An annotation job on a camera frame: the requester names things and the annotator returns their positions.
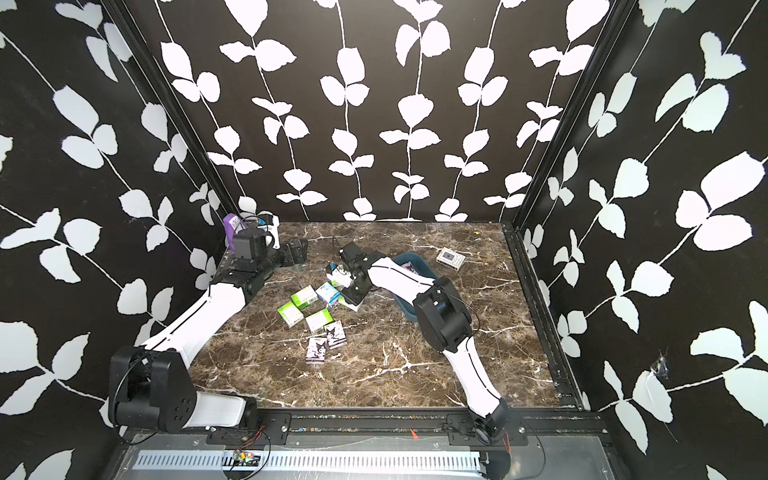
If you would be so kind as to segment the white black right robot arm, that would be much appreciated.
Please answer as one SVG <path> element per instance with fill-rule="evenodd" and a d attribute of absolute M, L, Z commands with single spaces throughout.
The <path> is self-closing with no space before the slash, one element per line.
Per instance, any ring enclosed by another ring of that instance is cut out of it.
<path fill-rule="evenodd" d="M 422 276 L 378 251 L 351 242 L 339 250 L 351 283 L 342 296 L 357 305 L 371 289 L 383 289 L 411 305 L 426 342 L 450 363 L 467 400 L 476 437 L 490 444 L 504 435 L 509 408 L 479 357 L 472 310 L 452 281 Z"/>

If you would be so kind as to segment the light blue tissue pack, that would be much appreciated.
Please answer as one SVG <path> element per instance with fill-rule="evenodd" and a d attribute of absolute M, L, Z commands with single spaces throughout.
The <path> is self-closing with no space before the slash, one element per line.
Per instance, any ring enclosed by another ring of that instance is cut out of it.
<path fill-rule="evenodd" d="M 328 306 L 334 305 L 341 297 L 341 292 L 328 282 L 323 283 L 315 292 L 317 297 L 322 299 Z"/>

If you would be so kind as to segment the green white tissue pack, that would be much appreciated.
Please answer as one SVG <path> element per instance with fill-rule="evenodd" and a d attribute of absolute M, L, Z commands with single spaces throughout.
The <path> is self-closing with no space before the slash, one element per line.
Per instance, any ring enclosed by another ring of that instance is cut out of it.
<path fill-rule="evenodd" d="M 340 305 L 342 305 L 342 306 L 345 306 L 346 308 L 348 308 L 348 309 L 350 309 L 352 311 L 357 312 L 359 310 L 359 306 L 358 305 L 354 305 L 354 304 L 348 302 L 343 296 L 341 296 L 339 298 L 338 303 Z"/>

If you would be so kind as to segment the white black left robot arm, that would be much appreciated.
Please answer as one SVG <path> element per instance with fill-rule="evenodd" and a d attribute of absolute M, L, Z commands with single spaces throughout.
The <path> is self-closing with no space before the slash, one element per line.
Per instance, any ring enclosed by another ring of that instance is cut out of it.
<path fill-rule="evenodd" d="M 203 295 L 168 327 L 111 358 L 108 419 L 122 427 L 179 433 L 196 428 L 252 430 L 252 402 L 240 396 L 200 392 L 189 368 L 212 336 L 238 314 L 272 274 L 302 265 L 308 242 L 287 241 L 262 228 L 237 233 L 234 252 Z"/>

